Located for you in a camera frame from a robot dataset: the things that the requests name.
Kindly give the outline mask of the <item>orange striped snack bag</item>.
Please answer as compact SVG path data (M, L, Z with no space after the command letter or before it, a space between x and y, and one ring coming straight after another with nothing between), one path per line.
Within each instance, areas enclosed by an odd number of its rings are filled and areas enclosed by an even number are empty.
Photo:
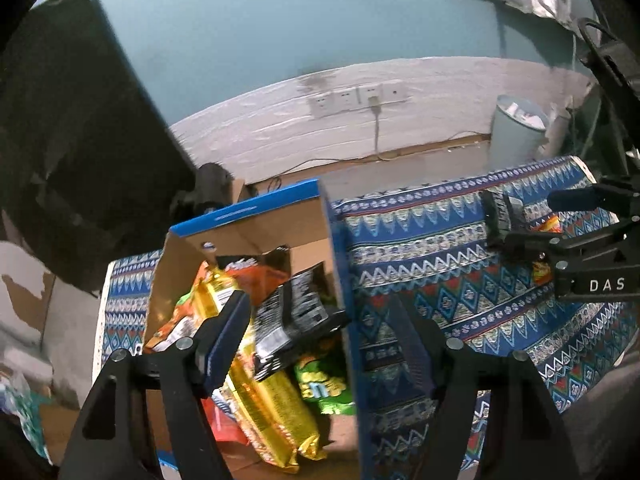
M540 234L541 248L534 261L530 264L532 279L536 286L548 284L552 280L551 264L549 263L548 246L553 237L563 233L561 220L557 214L552 214L547 220L530 229L534 234Z

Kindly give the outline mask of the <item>red snack bag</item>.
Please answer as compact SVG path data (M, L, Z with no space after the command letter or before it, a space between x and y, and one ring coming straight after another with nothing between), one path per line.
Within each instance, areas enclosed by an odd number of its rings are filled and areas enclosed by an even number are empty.
M248 445L248 439L240 428L228 414L218 408L212 398L202 401L208 426L217 442L237 443Z

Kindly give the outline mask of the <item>black snack bag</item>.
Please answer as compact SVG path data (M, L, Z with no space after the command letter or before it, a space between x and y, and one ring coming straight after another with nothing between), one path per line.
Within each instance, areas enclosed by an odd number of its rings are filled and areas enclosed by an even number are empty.
M484 190L480 192L480 202L484 211L489 249L501 249L510 234L527 231L524 203L519 198L501 191Z
M263 382L349 322L326 278L324 263L280 285L253 314L254 378Z

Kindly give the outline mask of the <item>green bean snack bag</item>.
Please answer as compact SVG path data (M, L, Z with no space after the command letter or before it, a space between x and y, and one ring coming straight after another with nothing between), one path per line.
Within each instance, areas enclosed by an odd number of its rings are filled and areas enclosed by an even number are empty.
M355 415L346 368L328 354L304 354L294 365L294 374L305 402L317 404L322 415Z

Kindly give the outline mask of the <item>orange black chips bag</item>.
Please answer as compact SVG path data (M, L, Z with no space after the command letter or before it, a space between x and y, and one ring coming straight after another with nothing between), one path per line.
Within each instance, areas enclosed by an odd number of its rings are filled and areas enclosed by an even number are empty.
M291 277L290 248L286 245L259 255L217 256L216 261L218 268L247 293L255 308Z

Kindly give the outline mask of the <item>pale blue waste bin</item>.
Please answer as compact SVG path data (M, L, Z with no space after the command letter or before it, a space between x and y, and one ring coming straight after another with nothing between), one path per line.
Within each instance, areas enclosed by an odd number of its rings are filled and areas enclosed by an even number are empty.
M546 140L549 118L536 103L502 94L491 123L488 168L499 170L531 162Z

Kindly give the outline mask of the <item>patterned blue tablecloth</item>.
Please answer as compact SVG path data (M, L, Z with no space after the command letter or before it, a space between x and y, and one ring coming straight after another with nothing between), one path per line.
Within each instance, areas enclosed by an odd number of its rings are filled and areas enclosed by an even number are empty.
M294 270L323 263L347 310L346 354L357 413L337 417L328 457L301 462L302 479L405 479L433 405L413 387L386 322L399 296L476 351L527 352L555 405L566 410L613 366L637 333L630 304L559 304L550 285L503 264L486 246L480 192L520 198L527 220L550 217L546 199L592 174L567 156L484 176L331 202L318 180L299 182L172 228L162 249L112 262L94 362L140 353L191 287L201 263L285 245Z

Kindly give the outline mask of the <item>blue cardboard box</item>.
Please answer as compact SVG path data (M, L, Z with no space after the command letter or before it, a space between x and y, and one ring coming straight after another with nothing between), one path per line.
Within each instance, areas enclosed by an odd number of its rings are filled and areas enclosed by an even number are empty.
M355 321L348 279L346 237L319 180L281 188L182 222L169 229L160 262L154 271L143 342L151 351L160 342L160 329L169 323L179 297L196 280L203 262L232 271L256 307L284 283L285 274L323 263L330 296ZM290 474L268 465L251 444L217 445L232 479L364 479L360 418L338 422L340 434L329 445L330 457L320 465L302 466Z

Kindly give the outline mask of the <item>black office chair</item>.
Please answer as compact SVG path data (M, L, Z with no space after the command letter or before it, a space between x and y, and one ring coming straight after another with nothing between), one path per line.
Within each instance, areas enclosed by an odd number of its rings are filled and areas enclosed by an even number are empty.
M598 82L600 103L582 154L600 174L639 177L639 59L602 24L581 18L577 27L588 47L582 64Z

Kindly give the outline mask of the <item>black speaker on box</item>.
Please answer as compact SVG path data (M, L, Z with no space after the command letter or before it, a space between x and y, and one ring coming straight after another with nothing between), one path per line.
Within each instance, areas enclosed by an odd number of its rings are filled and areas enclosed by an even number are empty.
M232 174L216 162L204 164L195 174L194 188L179 191L171 202L170 218L180 223L232 204Z

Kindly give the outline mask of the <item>white wall sockets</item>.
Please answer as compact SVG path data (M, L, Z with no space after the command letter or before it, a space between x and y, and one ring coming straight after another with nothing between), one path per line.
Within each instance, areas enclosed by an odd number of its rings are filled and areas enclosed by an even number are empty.
M408 96L406 84L396 79L316 93L307 99L307 103L314 118L323 118L363 110L371 104L384 105L404 102Z

